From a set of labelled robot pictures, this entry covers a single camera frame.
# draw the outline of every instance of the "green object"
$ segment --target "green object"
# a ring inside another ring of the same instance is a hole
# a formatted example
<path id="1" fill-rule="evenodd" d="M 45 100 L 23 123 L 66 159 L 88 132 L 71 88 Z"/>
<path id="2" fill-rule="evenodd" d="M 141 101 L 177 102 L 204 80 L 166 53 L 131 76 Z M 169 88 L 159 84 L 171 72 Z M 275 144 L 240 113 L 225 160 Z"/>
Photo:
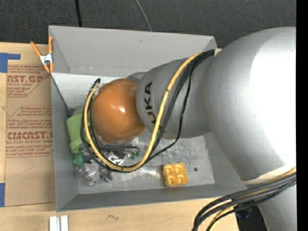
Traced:
<path id="1" fill-rule="evenodd" d="M 82 145 L 80 138 L 82 114 L 73 115 L 66 120 L 66 127 L 69 136 L 69 148 L 74 154 L 79 153 L 79 148 Z"/>
<path id="2" fill-rule="evenodd" d="M 77 167 L 81 167 L 86 160 L 82 157 L 82 153 L 78 153 L 74 155 L 73 164 Z"/>

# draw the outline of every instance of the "blue tape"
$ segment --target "blue tape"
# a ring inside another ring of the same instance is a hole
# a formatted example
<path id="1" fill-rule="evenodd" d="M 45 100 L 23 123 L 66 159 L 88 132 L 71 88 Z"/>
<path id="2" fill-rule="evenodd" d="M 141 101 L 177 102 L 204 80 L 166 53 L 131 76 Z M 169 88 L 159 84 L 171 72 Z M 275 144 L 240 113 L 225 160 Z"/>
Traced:
<path id="1" fill-rule="evenodd" d="M 0 183 L 0 207 L 4 207 L 4 183 Z"/>
<path id="2" fill-rule="evenodd" d="M 0 72 L 8 72 L 8 60 L 20 60 L 20 54 L 0 53 Z"/>

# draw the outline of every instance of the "cable bundle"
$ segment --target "cable bundle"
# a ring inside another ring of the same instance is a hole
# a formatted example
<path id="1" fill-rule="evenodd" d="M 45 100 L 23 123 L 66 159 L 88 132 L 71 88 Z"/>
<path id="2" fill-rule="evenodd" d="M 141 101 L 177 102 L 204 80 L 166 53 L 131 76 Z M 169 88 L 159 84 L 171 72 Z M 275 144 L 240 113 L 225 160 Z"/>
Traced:
<path id="1" fill-rule="evenodd" d="M 192 231 L 197 231 L 204 220 L 218 212 L 206 229 L 210 231 L 213 225 L 226 215 L 261 204 L 295 184 L 296 167 L 275 181 L 221 197 L 199 211 L 193 222 Z"/>
<path id="2" fill-rule="evenodd" d="M 170 147 L 172 147 L 177 140 L 180 138 L 180 133 L 181 133 L 181 126 L 182 126 L 182 120 L 183 120 L 183 116 L 184 116 L 184 112 L 185 112 L 185 107 L 186 107 L 186 103 L 188 100 L 188 95 L 190 92 L 190 86 L 191 86 L 191 79 L 192 79 L 192 73 L 193 70 L 207 57 L 214 55 L 215 50 L 210 50 L 210 51 L 205 51 L 205 52 L 201 52 L 198 53 L 190 58 L 188 58 L 180 67 L 179 69 L 176 71 L 176 73 L 174 74 L 173 78 L 171 79 L 166 92 L 164 94 L 164 97 L 162 99 L 162 103 L 160 105 L 159 108 L 159 113 L 156 119 L 156 123 L 155 123 L 155 127 L 152 133 L 152 137 L 151 137 L 151 141 L 150 144 L 148 146 L 148 149 L 144 155 L 144 157 L 142 158 L 142 160 L 134 165 L 131 166 L 119 166 L 114 164 L 113 162 L 110 162 L 106 157 L 104 157 L 104 155 L 100 154 L 100 152 L 97 149 L 97 145 L 95 144 L 95 142 L 92 140 L 91 134 L 90 134 L 90 129 L 92 129 L 91 127 L 91 123 L 90 126 L 88 126 L 88 113 L 89 113 L 89 107 L 91 105 L 92 102 L 92 97 L 93 94 L 96 90 L 96 88 L 98 87 L 99 83 L 100 83 L 100 79 L 97 79 L 92 88 L 91 91 L 88 94 L 87 100 L 86 100 L 86 104 L 84 106 L 84 110 L 83 110 L 83 114 L 82 114 L 82 120 L 81 120 L 81 130 L 80 130 L 80 136 L 81 139 L 83 140 L 84 144 L 86 146 L 88 146 L 88 144 L 90 144 L 91 148 L 93 149 L 94 153 L 96 154 L 96 156 L 103 162 L 105 163 L 110 170 L 112 171 L 117 171 L 117 172 L 132 172 L 134 170 L 137 170 L 138 168 L 142 167 L 144 164 L 146 164 L 147 162 L 149 162 L 150 160 L 152 160 L 154 157 L 160 155 L 162 152 L 166 151 L 167 149 L 169 149 Z M 179 78 L 179 83 L 175 89 L 175 93 L 172 97 L 171 100 L 171 104 L 168 108 L 167 114 L 166 114 L 166 118 L 161 126 L 160 132 L 158 133 L 159 127 L 160 127 L 160 123 L 161 123 L 161 119 L 162 119 L 162 115 L 163 112 L 165 110 L 165 105 L 167 102 L 167 98 L 169 96 L 170 90 L 172 89 L 172 87 L 175 84 L 175 81 Z M 163 137 L 164 131 L 166 129 L 168 120 L 170 118 L 173 106 L 175 104 L 175 101 L 185 83 L 185 81 L 189 78 L 189 84 L 188 84 L 188 88 L 186 91 L 186 95 L 185 95 L 185 99 L 184 99 L 184 103 L 183 103 L 183 107 L 182 107 L 182 111 L 181 111 L 181 115 L 180 115 L 180 122 L 179 122 L 179 129 L 178 129 L 178 134 L 177 134 L 177 138 L 176 140 L 170 144 L 169 146 L 167 146 L 166 148 L 162 149 L 161 151 L 157 152 L 156 154 L 152 155 L 153 151 L 156 149 L 156 147 L 158 146 L 160 140 Z"/>

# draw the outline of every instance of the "yellow block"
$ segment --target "yellow block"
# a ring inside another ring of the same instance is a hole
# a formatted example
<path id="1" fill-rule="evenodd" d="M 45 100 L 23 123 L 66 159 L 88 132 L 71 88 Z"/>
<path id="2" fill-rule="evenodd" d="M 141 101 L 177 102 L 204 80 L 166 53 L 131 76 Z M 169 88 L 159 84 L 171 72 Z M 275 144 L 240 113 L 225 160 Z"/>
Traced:
<path id="1" fill-rule="evenodd" d="M 179 186 L 188 183 L 186 169 L 183 163 L 164 165 L 163 175 L 165 176 L 165 184 L 168 187 Z"/>

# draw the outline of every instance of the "yellow cable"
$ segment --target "yellow cable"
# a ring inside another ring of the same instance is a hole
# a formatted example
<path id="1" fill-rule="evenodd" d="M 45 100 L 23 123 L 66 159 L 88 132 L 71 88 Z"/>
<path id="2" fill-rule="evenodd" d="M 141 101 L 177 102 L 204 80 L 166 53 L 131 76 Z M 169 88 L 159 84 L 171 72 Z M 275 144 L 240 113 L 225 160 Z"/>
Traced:
<path id="1" fill-rule="evenodd" d="M 171 90 L 171 88 L 173 87 L 176 79 L 179 77 L 179 75 L 181 74 L 181 72 L 183 71 L 183 69 L 192 61 L 194 60 L 198 55 L 200 55 L 202 52 L 198 53 L 198 54 L 195 54 L 193 56 L 191 56 L 190 58 L 188 58 L 180 67 L 179 69 L 176 71 L 176 73 L 174 74 L 174 76 L 172 77 L 171 81 L 169 82 L 169 85 L 166 89 L 166 92 L 164 94 L 164 97 L 162 99 L 162 103 L 160 105 L 160 108 L 159 108 L 159 112 L 158 112 L 158 115 L 157 115 L 157 119 L 156 119 L 156 123 L 155 123 L 155 127 L 154 127 L 154 130 L 153 130 L 153 134 L 152 134 L 152 137 L 151 137 L 151 140 L 150 140 L 150 143 L 149 143 L 149 146 L 148 146 L 148 149 L 145 153 L 145 155 L 143 156 L 143 158 L 141 159 L 141 161 L 139 161 L 137 164 L 133 165 L 133 166 L 130 166 L 130 167 L 121 167 L 121 166 L 115 166 L 113 165 L 112 163 L 110 163 L 108 160 L 106 160 L 105 158 L 103 158 L 103 156 L 100 154 L 100 152 L 97 150 L 96 146 L 94 145 L 93 143 L 93 140 L 91 138 L 91 135 L 90 135 L 90 132 L 89 132 L 89 128 L 88 128 L 88 108 L 89 108 L 89 103 L 90 103 L 90 100 L 94 94 L 94 91 L 96 90 L 96 88 L 98 87 L 98 84 L 96 84 L 94 86 L 94 88 L 91 90 L 87 100 L 86 100 L 86 104 L 85 104 L 85 108 L 84 108 L 84 128 L 85 128 L 85 132 L 86 132 L 86 136 L 89 140 L 89 144 L 90 146 L 92 147 L 93 151 L 95 152 L 95 154 L 98 156 L 99 159 L 101 159 L 101 161 L 103 163 L 105 163 L 108 167 L 114 169 L 114 170 L 118 170 L 118 171 L 123 171 L 123 172 L 131 172 L 131 171 L 134 171 L 138 168 L 140 168 L 144 163 L 145 161 L 148 159 L 150 153 L 151 153 L 151 150 L 153 148 L 153 145 L 154 145 L 154 142 L 156 140 L 156 136 L 157 136 L 157 132 L 158 132 L 158 129 L 159 129 L 159 125 L 160 125 L 160 121 L 162 119 L 162 115 L 163 115 L 163 112 L 164 112 L 164 108 L 165 108 L 165 105 L 166 105 L 166 102 L 167 102 L 167 98 L 168 98 L 168 95 L 169 95 L 169 92 Z"/>
<path id="2" fill-rule="evenodd" d="M 275 179 L 275 180 L 278 180 L 278 179 L 287 177 L 287 176 L 289 176 L 289 175 L 291 175 L 291 174 L 293 174 L 293 173 L 295 173 L 295 172 L 296 172 L 296 166 L 295 166 L 294 168 L 292 168 L 290 171 L 288 171 L 288 172 L 286 172 L 286 173 L 284 173 L 284 174 L 278 176 L 277 179 Z M 266 190 L 268 190 L 268 189 L 264 189 L 264 190 L 261 190 L 261 191 L 252 192 L 252 193 L 250 193 L 250 194 L 242 195 L 242 196 L 238 197 L 237 199 L 241 199 L 241 198 L 248 197 L 248 196 L 251 196 L 251 195 L 256 195 L 256 194 L 261 193 L 261 192 L 264 192 L 264 191 L 266 191 Z M 212 224 L 214 224 L 214 223 L 217 221 L 217 219 L 219 219 L 222 215 L 224 215 L 225 213 L 227 213 L 227 212 L 229 212 L 230 210 L 232 210 L 235 206 L 236 206 L 236 205 L 233 205 L 233 206 L 227 207 L 227 208 L 225 208 L 225 209 L 219 211 L 218 214 L 213 218 L 213 220 L 210 222 L 210 224 L 209 224 L 208 226 L 211 226 Z"/>
<path id="3" fill-rule="evenodd" d="M 213 220 L 210 222 L 210 224 L 208 226 L 211 226 L 213 225 L 219 218 L 220 216 L 224 215 L 225 213 L 227 213 L 228 211 L 230 210 L 233 210 L 233 208 L 235 207 L 236 205 L 232 205 L 228 208 L 225 208 L 221 211 L 218 212 L 218 214 L 213 218 Z"/>

